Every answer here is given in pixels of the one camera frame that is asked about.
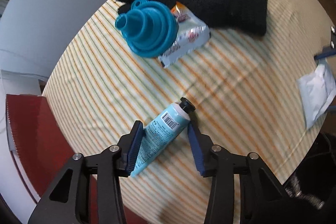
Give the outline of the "white plastic pouch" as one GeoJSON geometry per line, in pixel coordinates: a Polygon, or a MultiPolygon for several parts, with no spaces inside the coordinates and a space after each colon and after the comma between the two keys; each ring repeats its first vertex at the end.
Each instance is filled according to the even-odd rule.
{"type": "Polygon", "coordinates": [[[315,71],[300,77],[297,84],[306,129],[310,129],[335,98],[335,78],[327,60],[320,60],[315,71]]]}

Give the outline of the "light blue cream tube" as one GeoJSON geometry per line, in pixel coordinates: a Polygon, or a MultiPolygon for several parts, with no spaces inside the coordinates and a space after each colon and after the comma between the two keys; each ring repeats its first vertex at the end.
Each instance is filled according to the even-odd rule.
{"type": "Polygon", "coordinates": [[[132,177],[140,174],[190,123],[195,106],[185,97],[170,104],[145,126],[132,177]]]}

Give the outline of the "white snack packet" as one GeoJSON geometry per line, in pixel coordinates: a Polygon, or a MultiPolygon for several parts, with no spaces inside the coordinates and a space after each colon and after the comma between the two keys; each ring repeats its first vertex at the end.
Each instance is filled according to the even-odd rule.
{"type": "Polygon", "coordinates": [[[202,47],[211,37],[209,26],[185,5],[177,2],[171,12],[177,20],[178,32],[175,42],[158,57],[163,68],[173,65],[184,55],[202,47]]]}

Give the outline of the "dark red shoe box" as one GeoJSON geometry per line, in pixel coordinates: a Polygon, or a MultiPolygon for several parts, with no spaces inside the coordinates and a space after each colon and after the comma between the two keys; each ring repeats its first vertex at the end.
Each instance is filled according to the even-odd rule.
{"type": "MultiPolygon", "coordinates": [[[[69,146],[52,114],[46,98],[32,95],[6,97],[9,140],[40,199],[55,176],[75,151],[69,146]]],[[[90,177],[90,222],[97,215],[97,175],[90,177]]]]}

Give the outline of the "blue collapsible silicone funnel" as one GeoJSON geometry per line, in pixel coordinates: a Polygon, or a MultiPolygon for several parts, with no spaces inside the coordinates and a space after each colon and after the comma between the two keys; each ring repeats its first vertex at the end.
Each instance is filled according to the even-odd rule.
{"type": "Polygon", "coordinates": [[[131,9],[120,14],[115,27],[133,53],[144,58],[162,55],[175,42],[178,23],[170,9],[161,2],[135,0],[131,9]]]}

